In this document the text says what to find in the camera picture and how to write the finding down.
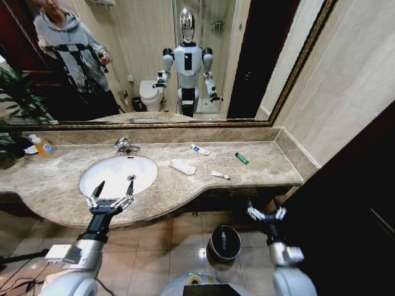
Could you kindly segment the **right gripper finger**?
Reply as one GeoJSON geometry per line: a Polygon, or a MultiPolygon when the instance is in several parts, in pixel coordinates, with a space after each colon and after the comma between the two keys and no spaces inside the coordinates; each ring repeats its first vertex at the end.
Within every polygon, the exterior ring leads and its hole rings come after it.
{"type": "Polygon", "coordinates": [[[249,199],[247,202],[247,213],[253,220],[263,220],[264,219],[264,215],[260,211],[258,211],[256,208],[254,208],[251,199],[249,199]]]}
{"type": "Polygon", "coordinates": [[[282,206],[279,202],[274,202],[276,211],[274,213],[276,220],[283,220],[286,215],[286,208],[282,206]]]}

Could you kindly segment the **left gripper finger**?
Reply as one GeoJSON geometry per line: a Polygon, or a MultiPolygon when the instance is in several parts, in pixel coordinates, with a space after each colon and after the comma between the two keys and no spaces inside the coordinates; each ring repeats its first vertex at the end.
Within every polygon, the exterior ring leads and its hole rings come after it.
{"type": "Polygon", "coordinates": [[[104,185],[105,181],[102,181],[97,187],[94,188],[94,191],[90,196],[86,196],[86,202],[89,209],[98,208],[98,198],[101,195],[104,185]]]}
{"type": "Polygon", "coordinates": [[[122,198],[114,202],[114,208],[121,208],[122,210],[127,208],[134,201],[133,192],[134,181],[131,181],[127,188],[126,194],[122,198]]]}

